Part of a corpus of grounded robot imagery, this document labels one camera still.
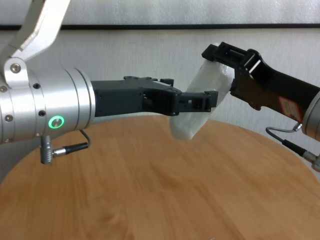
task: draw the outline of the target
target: wooden tabletop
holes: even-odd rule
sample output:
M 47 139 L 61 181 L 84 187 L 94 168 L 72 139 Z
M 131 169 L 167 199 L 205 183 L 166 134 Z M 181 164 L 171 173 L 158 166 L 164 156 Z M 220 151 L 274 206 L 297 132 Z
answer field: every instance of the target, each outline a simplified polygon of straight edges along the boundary
M 320 239 L 320 184 L 264 136 L 210 121 L 192 141 L 177 141 L 161 116 L 87 133 L 90 149 L 52 166 L 37 149 L 9 173 L 1 240 Z M 73 132 L 53 143 L 83 140 Z

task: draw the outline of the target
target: robotic arm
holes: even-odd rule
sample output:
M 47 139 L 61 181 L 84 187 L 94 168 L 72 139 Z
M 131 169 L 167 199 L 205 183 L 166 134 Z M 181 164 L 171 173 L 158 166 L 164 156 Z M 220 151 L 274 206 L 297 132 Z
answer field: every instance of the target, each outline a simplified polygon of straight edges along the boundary
M 34 73 L 26 61 L 56 39 L 70 0 L 33 0 L 25 24 L 0 54 L 0 144 L 41 138 L 41 162 L 89 147 L 82 131 L 95 117 L 210 112 L 218 92 L 184 93 L 173 79 L 90 81 L 77 68 Z M 53 149 L 51 136 L 81 130 L 88 142 Z
M 180 112 L 210 112 L 218 92 L 181 92 L 173 79 L 124 77 L 124 80 L 90 81 L 77 69 L 38 73 L 26 61 L 46 50 L 56 39 L 70 0 L 33 0 L 25 24 L 0 54 L 0 144 L 41 138 L 41 162 L 88 148 L 82 129 L 95 117 L 137 112 L 177 116 Z M 297 121 L 296 131 L 320 140 L 320 88 L 275 71 L 260 54 L 226 43 L 210 45 L 202 54 L 234 68 L 231 95 L 260 110 L 269 107 Z M 53 149 L 51 136 L 81 130 L 88 142 Z M 282 140 L 320 171 L 319 157 Z
M 319 87 L 272 69 L 253 49 L 245 51 L 222 42 L 219 46 L 210 45 L 202 56 L 234 69 L 232 96 L 247 102 L 255 110 L 268 107 L 297 121 L 292 130 L 267 127 L 266 132 L 311 162 L 312 168 L 320 172 L 319 156 L 270 131 L 292 133 L 302 127 L 305 135 L 320 141 Z

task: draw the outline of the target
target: cable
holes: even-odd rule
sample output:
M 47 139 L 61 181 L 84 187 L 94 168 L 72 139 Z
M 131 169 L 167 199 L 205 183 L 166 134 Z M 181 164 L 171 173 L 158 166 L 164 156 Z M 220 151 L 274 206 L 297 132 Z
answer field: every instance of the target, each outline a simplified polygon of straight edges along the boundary
M 277 139 L 279 142 L 282 143 L 282 145 L 284 145 L 285 147 L 287 147 L 288 149 L 294 151 L 296 154 L 300 155 L 301 157 L 304 157 L 304 154 L 307 152 L 306 149 L 294 144 L 293 142 L 290 142 L 286 139 L 282 139 L 281 137 L 275 135 L 273 132 L 271 132 L 270 130 L 273 131 L 278 131 L 278 132 L 283 132 L 283 133 L 294 133 L 297 132 L 301 129 L 302 124 L 301 123 L 297 123 L 296 125 L 294 125 L 294 127 L 292 129 L 281 129 L 281 128 L 277 128 L 277 127 L 272 127 L 272 126 L 268 126 L 265 128 L 265 131 L 272 136 L 273 138 Z
M 270 130 L 273 130 L 273 131 L 278 131 L 278 132 L 283 132 L 283 133 L 294 133 L 295 130 L 291 129 L 291 130 L 287 130 L 287 129 L 281 129 L 281 128 L 277 128 L 277 127 L 272 127 L 272 126 L 268 126 L 265 128 L 265 131 L 267 134 L 269 134 L 270 136 L 272 136 L 273 138 L 277 139 L 279 142 L 283 142 L 284 140 L 275 135 L 273 132 L 271 132 Z
M 91 139 L 90 139 L 90 137 L 86 134 L 86 132 L 84 131 L 84 130 L 79 130 L 80 131 L 80 133 L 82 133 L 82 135 L 87 139 L 87 141 L 88 141 L 88 147 L 90 147 L 90 145 L 91 145 Z
M 301 127 L 302 127 L 301 123 L 297 123 L 296 125 L 294 125 L 294 127 L 292 129 L 282 129 L 282 128 L 268 126 L 268 127 L 265 128 L 265 131 L 266 131 L 267 134 L 269 134 L 273 138 L 277 139 L 279 142 L 283 143 L 284 140 L 281 137 L 275 135 L 270 130 L 277 131 L 277 132 L 282 132 L 282 133 L 295 133 L 295 132 L 298 132 L 301 129 Z

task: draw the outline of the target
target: metal bracket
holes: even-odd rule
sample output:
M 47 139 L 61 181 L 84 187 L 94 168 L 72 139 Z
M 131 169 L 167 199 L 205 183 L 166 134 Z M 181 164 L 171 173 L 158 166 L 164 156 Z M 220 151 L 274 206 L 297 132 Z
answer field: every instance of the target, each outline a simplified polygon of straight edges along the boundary
M 23 26 L 0 54 L 0 71 L 10 88 L 27 86 L 25 61 L 52 45 L 69 3 L 70 0 L 32 0 Z
M 9 58 L 3 65 L 3 76 L 6 84 L 14 88 L 28 88 L 29 78 L 26 63 L 20 58 Z

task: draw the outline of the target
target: bolt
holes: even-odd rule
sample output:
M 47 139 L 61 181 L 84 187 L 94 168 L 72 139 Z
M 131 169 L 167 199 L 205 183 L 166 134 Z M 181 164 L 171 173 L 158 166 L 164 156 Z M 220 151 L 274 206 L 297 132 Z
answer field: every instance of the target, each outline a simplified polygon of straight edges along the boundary
M 4 120 L 6 120 L 7 122 L 12 122 L 13 119 L 14 119 L 14 117 L 12 115 L 7 115 L 4 118 Z
M 35 89 L 39 89 L 41 86 L 40 86 L 40 84 L 39 83 L 35 83 L 35 84 L 33 84 L 33 88 L 35 88 Z
M 0 86 L 0 92 L 1 93 L 5 93 L 6 91 L 8 91 L 8 88 L 5 86 Z
M 14 64 L 11 65 L 10 70 L 14 74 L 17 74 L 17 73 L 19 73 L 21 71 L 21 66 L 18 63 L 14 63 Z
M 43 117 L 43 116 L 46 115 L 46 111 L 41 110 L 41 111 L 39 111 L 38 114 L 39 114 L 40 117 Z

